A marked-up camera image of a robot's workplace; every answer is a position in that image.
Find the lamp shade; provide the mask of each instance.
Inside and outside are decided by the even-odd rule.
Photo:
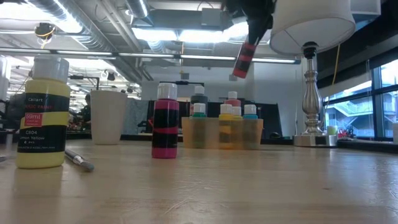
[[[302,54],[307,42],[318,52],[346,41],[355,32],[350,0],[278,0],[270,47],[278,54]]]

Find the silver lamp base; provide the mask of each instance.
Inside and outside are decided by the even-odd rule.
[[[294,136],[294,146],[300,147],[336,147],[337,135],[299,135]]]

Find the table lamp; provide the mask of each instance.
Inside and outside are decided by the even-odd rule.
[[[274,14],[270,47],[283,55],[301,55],[307,59],[307,89],[303,111],[307,129],[294,136],[295,146],[336,146],[335,135],[319,128],[322,98],[317,87],[318,72],[314,65],[317,52],[336,47],[355,32],[350,0],[278,0]]]

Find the white bottle cap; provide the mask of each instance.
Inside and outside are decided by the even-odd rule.
[[[255,105],[244,105],[244,114],[257,114],[257,107]]]
[[[53,55],[39,55],[34,59],[32,78],[48,78],[68,82],[69,62]]]
[[[220,114],[232,114],[232,105],[226,105],[226,104],[221,105]]]
[[[203,86],[195,86],[195,94],[205,94],[205,87]]]
[[[240,107],[240,106],[232,107],[232,114],[235,116],[241,116],[242,115],[242,107]]]
[[[204,103],[195,103],[193,105],[194,113],[206,113],[206,104]]]
[[[160,83],[157,87],[157,99],[177,100],[177,85],[174,83]]]
[[[228,92],[228,99],[238,99],[238,92],[236,92],[236,91],[229,91],[229,92]]]

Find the lamp stem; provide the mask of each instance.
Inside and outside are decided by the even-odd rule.
[[[314,69],[314,61],[312,58],[307,59],[308,70],[305,72],[305,83],[307,89],[303,99],[303,111],[307,115],[305,125],[307,129],[303,135],[323,135],[323,132],[319,128],[320,121],[318,120],[319,113],[322,106],[322,98],[319,94],[317,87],[317,76],[318,72]]]

